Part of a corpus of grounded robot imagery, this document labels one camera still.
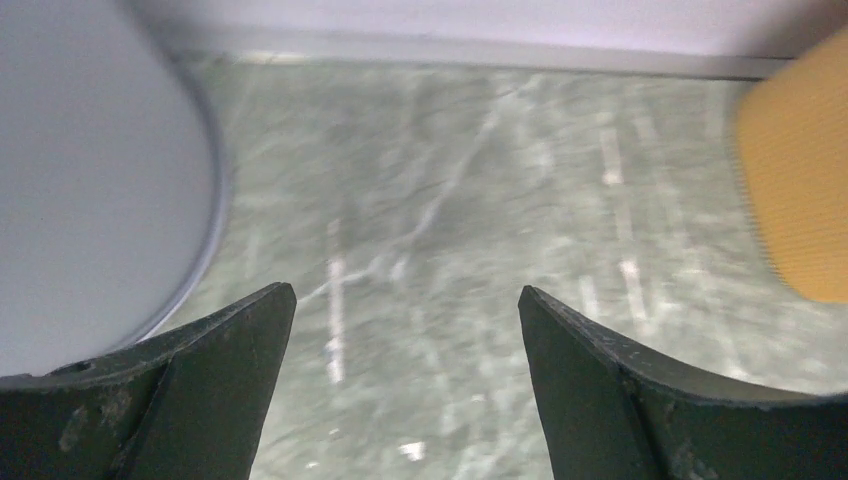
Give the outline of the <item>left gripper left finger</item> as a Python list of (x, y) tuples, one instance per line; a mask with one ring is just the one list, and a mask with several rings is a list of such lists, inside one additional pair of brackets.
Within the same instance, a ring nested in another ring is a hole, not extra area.
[(207, 317), (1, 381), (5, 479), (246, 479), (296, 296), (273, 283)]

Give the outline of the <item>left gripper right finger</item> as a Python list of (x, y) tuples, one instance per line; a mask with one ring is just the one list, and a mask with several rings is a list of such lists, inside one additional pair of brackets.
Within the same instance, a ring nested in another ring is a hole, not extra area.
[(557, 479), (843, 479), (847, 397), (719, 375), (533, 286), (518, 310)]

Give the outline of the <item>large grey plastic bucket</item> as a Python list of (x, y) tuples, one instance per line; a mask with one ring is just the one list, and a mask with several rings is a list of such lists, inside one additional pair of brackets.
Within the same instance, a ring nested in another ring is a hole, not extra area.
[(126, 1), (1, 5), (1, 372), (145, 339), (222, 234), (208, 100)]

